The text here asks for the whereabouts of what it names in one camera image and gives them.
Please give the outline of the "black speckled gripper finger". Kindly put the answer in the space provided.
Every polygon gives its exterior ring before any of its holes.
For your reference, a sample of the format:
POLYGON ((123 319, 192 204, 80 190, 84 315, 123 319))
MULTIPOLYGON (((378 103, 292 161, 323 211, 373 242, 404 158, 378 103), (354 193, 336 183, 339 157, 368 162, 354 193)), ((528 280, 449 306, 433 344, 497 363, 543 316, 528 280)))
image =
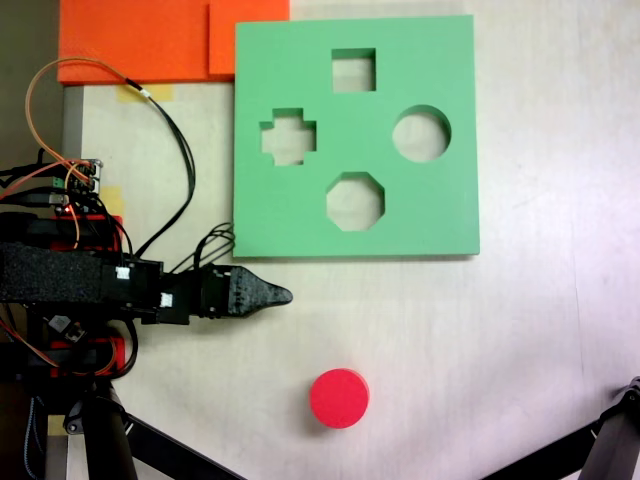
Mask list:
POLYGON ((293 301, 290 290, 266 282, 244 267, 230 271, 228 316, 247 317, 260 310, 293 301))

